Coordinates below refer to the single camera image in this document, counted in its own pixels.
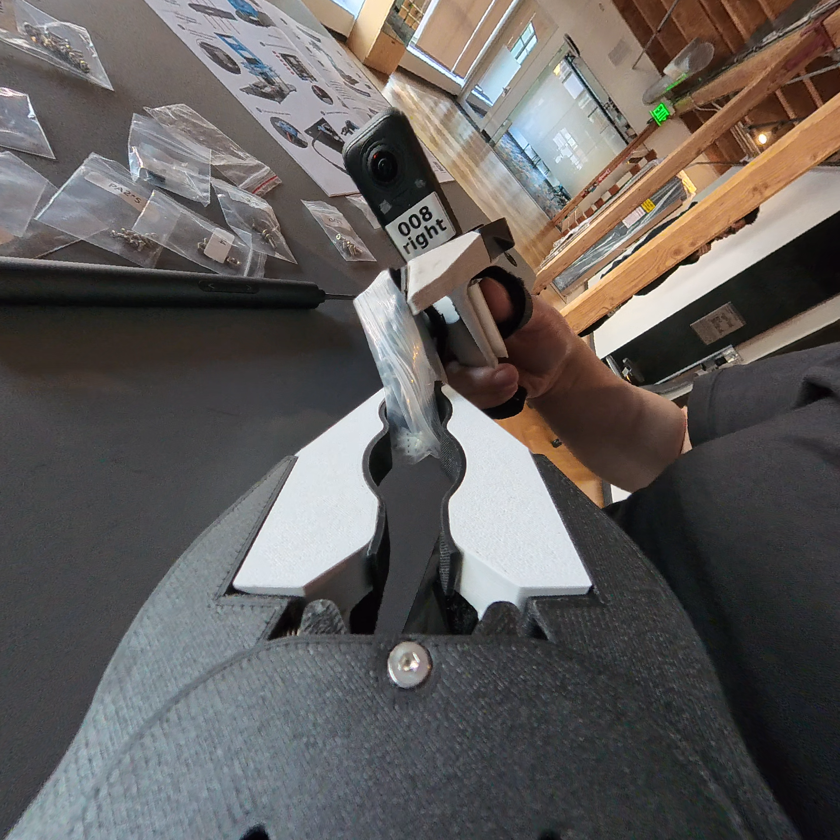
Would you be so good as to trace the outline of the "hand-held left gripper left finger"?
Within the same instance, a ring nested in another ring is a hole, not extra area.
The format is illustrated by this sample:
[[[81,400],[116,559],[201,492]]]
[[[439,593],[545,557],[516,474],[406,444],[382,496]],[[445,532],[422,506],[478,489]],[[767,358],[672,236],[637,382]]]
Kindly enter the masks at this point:
[[[233,579],[237,592],[364,597],[392,468],[378,391],[300,449]]]

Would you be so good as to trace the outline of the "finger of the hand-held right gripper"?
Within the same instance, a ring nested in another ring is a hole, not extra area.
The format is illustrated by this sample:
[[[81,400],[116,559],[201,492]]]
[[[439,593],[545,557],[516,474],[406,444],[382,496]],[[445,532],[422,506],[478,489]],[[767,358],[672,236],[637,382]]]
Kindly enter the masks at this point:
[[[406,264],[406,302],[412,313],[431,307],[490,266],[482,235],[462,234]]]
[[[416,358],[422,340],[403,289],[401,270],[384,270],[353,301],[376,358]]]

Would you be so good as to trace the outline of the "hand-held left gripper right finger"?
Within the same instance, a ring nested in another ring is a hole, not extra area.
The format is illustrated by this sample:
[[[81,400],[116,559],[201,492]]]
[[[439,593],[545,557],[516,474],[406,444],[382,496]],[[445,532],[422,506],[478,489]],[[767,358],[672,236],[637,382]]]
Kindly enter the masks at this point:
[[[521,609],[531,597],[585,595],[592,581],[531,451],[450,386],[443,396],[446,430],[465,456],[448,502],[457,592],[478,617],[497,602]]]

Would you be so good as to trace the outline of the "clear bag of cables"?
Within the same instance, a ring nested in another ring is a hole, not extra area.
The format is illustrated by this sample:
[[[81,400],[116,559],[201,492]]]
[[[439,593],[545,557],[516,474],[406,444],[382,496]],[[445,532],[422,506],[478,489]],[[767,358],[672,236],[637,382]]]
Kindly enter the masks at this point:
[[[412,465],[439,456],[442,433],[435,393],[437,376],[417,327],[422,349],[416,358],[376,358],[371,352],[384,387],[392,450],[398,460]]]

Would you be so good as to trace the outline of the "person's right forearm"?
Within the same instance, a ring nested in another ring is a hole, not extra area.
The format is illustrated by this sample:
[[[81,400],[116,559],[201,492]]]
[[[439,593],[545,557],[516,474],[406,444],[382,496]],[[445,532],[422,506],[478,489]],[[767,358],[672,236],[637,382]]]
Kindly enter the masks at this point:
[[[546,418],[530,403],[592,473],[624,490],[640,490],[690,450],[687,414],[621,379],[583,343],[589,353],[581,407]]]

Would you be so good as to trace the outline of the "dark grey desk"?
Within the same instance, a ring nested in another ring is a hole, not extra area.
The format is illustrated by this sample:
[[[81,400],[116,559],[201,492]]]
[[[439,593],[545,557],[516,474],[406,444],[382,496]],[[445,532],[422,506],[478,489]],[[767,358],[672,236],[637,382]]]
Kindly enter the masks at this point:
[[[355,293],[397,258],[336,204],[378,265],[349,264],[302,206],[325,194],[145,2],[35,2],[86,28],[113,91],[2,46],[61,185],[125,162],[132,115],[183,102],[281,179],[297,259],[278,277]],[[380,382],[347,301],[315,311],[2,309],[2,835],[75,737],[121,638],[194,539]]]

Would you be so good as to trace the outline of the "person's right hand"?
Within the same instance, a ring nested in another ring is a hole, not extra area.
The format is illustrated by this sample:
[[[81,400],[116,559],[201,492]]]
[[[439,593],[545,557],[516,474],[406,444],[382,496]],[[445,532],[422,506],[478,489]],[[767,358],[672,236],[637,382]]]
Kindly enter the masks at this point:
[[[495,366],[447,362],[448,383],[482,409],[506,403],[523,388],[542,415],[559,417],[582,405],[589,350],[550,304],[529,299],[530,319],[505,339],[507,358]]]

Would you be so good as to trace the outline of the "printed instruction sheet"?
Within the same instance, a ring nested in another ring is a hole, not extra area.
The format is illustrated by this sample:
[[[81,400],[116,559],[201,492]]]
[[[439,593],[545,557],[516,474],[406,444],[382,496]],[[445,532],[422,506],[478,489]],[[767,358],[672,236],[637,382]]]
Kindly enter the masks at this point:
[[[359,191],[343,147],[389,103],[330,34],[268,2],[149,6],[327,196]]]

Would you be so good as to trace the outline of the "person's dark clothing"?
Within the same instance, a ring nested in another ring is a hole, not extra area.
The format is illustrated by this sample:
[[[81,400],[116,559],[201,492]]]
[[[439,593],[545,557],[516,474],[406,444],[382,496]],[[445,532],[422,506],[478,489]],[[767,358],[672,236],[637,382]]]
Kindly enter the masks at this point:
[[[688,434],[608,512],[686,609],[797,830],[838,838],[838,344],[702,377]]]

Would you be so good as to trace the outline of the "black screwdriver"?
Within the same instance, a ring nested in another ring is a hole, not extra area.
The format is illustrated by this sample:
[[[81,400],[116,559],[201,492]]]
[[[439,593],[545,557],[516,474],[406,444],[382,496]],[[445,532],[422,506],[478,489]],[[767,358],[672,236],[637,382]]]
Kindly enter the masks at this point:
[[[1,258],[1,302],[10,306],[311,310],[353,299],[304,280]]]

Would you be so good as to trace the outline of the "pile of clear screw bags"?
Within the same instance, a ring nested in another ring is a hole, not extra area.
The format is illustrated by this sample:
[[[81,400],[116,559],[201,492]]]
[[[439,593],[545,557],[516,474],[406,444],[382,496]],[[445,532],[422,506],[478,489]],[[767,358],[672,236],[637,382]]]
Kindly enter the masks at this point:
[[[276,277],[297,261],[275,211],[245,186],[274,173],[190,103],[220,92],[196,58],[133,3],[86,5],[83,26],[2,2],[2,47],[26,56],[2,84],[2,254],[63,255],[76,243],[143,269],[168,251],[228,279]]]

